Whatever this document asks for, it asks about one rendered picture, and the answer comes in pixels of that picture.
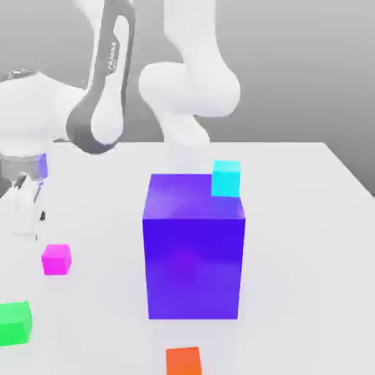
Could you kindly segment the large purple box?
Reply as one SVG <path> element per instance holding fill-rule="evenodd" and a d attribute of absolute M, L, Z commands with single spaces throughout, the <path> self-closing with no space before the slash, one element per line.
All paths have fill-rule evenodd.
<path fill-rule="evenodd" d="M 245 212 L 209 174 L 152 174 L 142 217 L 150 319 L 234 320 Z"/>

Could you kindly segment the small green cube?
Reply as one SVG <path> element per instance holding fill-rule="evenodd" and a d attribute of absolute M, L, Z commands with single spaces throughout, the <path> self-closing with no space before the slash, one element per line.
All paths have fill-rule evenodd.
<path fill-rule="evenodd" d="M 28 301 L 0 303 L 0 347 L 27 344 L 32 324 Z"/>

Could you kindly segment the small magenta cube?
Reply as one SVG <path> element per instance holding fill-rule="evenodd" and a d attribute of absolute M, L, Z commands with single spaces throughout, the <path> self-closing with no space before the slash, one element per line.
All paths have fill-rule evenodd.
<path fill-rule="evenodd" d="M 41 256 L 45 275 L 66 275 L 72 264 L 68 244 L 49 244 Z"/>

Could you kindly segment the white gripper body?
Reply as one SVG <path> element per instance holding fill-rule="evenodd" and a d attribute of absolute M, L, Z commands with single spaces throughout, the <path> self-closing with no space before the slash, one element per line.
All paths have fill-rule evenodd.
<path fill-rule="evenodd" d="M 0 235 L 37 240 L 43 211 L 42 187 L 33 181 L 10 186 L 0 198 Z"/>

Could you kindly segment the small cyan cube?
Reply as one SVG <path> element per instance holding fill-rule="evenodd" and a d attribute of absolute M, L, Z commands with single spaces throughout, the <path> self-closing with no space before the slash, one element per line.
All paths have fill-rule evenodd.
<path fill-rule="evenodd" d="M 241 164 L 238 160 L 216 160 L 212 170 L 213 196 L 240 196 Z"/>

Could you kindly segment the small orange cube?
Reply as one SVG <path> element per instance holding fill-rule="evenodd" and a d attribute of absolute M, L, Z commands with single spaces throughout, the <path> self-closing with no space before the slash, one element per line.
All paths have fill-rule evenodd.
<path fill-rule="evenodd" d="M 202 375 L 199 348 L 167 349 L 166 375 Z"/>

